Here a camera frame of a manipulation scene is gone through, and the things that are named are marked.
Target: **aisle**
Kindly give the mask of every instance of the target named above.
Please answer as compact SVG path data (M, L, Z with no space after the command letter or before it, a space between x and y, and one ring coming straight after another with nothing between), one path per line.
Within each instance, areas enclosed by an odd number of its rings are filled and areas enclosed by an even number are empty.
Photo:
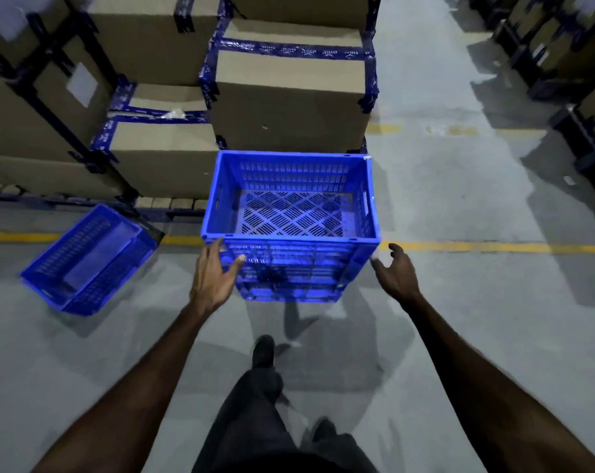
M595 244L595 195L571 154L460 0L385 0L375 47L381 97L367 136L383 238ZM577 182L570 187L563 176ZM0 213L0 230L59 232L69 213ZM193 234L175 226L174 235ZM163 246L87 321L20 285L45 246L0 245L0 471L26 471L149 349L187 301L197 254ZM414 252L421 287L466 340L595 453L595 255ZM388 258L380 251L383 260ZM277 368L296 441L326 414L382 473L482 473L424 345L367 266L339 304L246 303L200 333L147 473L192 468L253 341Z

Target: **blue plastic crate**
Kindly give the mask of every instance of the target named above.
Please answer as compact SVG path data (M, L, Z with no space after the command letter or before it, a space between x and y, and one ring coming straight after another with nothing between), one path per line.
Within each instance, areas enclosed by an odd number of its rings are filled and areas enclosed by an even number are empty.
M98 205L20 275L54 308L87 316L100 310L156 248L140 226Z
M220 237L245 299L336 302L381 242L370 156L220 151L202 238Z

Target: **black shoe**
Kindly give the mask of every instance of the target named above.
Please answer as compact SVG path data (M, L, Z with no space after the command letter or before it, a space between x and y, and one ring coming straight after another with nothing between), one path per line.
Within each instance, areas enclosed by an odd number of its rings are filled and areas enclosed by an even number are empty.
M275 342L271 335L262 335L254 344L252 368L273 368Z
M337 436L335 424L328 417L322 417L313 425L313 443L317 443L326 438Z

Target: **leg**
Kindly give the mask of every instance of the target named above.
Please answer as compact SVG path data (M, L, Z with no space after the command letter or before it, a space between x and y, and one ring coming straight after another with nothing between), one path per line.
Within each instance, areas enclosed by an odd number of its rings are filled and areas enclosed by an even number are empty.
M236 382L223 402L192 473L207 473L264 453L296 449L275 409L284 384L273 368L273 349L273 339L268 335L256 342L252 369Z
M315 453L352 473L378 473L352 435L338 435L335 425L327 418L320 419L315 425L307 452Z

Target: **left hand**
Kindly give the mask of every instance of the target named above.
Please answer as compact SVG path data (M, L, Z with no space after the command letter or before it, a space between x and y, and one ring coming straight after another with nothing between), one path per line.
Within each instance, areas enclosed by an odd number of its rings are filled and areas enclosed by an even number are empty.
M190 290L190 305L203 316L209 316L228 301L236 275L245 263L245 255L239 255L227 272L221 268L219 251L223 239L205 246L197 259L195 279Z

